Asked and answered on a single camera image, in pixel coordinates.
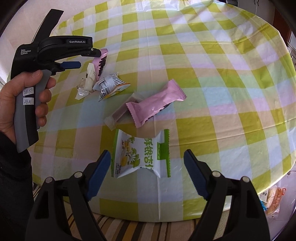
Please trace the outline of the person left hand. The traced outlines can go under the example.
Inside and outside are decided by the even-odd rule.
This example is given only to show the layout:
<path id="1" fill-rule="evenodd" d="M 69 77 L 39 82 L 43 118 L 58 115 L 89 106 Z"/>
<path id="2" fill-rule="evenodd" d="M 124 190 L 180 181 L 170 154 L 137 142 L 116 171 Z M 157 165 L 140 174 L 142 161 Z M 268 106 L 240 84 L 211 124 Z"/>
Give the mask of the person left hand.
<path id="1" fill-rule="evenodd" d="M 1 89 L 1 132 L 5 134 L 13 143 L 16 143 L 14 129 L 14 114 L 16 97 L 27 87 L 32 87 L 39 83 L 43 77 L 43 72 L 38 70 L 33 73 L 23 72 Z M 35 114 L 39 126 L 45 126 L 47 123 L 48 102 L 52 99 L 50 88 L 56 85 L 54 78 L 49 78 L 45 90 L 39 94 L 39 106 L 36 107 Z"/>

